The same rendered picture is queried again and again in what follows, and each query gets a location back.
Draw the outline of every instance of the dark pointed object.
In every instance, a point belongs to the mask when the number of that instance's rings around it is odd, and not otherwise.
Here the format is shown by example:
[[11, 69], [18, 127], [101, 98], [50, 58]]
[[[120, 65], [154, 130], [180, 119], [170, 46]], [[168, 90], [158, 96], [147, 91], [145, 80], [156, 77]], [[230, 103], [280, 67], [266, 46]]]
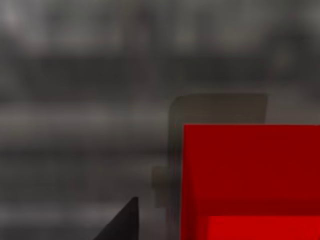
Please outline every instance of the dark pointed object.
[[139, 240], [139, 202], [133, 197], [93, 240]]

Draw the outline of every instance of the red graphic overlay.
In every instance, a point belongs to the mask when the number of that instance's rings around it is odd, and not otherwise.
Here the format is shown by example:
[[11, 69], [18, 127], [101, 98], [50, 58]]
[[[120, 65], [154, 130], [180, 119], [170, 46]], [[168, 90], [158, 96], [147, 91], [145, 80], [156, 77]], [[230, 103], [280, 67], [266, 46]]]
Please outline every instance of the red graphic overlay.
[[318, 136], [314, 125], [185, 125], [181, 239], [318, 239]]

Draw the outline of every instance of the red box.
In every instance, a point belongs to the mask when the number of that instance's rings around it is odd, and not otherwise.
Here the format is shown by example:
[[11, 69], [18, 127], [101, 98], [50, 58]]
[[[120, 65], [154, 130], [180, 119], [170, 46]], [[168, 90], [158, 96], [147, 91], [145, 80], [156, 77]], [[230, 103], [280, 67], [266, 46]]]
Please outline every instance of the red box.
[[182, 240], [262, 240], [266, 229], [318, 239], [320, 126], [188, 124], [183, 134]]

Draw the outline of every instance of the blurred background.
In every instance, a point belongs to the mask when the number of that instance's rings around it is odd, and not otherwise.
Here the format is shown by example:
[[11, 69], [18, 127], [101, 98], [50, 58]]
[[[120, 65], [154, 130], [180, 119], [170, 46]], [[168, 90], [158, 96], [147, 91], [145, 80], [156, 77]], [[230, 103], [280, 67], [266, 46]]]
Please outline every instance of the blurred background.
[[320, 123], [316, 0], [0, 0], [0, 238], [90, 240], [140, 197], [190, 93], [268, 93], [269, 124]]

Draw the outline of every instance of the black triangle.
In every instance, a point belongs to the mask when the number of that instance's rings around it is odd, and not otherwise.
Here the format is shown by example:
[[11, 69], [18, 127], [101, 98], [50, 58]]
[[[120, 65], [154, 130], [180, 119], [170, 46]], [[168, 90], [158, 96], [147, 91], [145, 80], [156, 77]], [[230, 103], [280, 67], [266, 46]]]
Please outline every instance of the black triangle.
[[139, 202], [133, 197], [93, 240], [139, 240]]

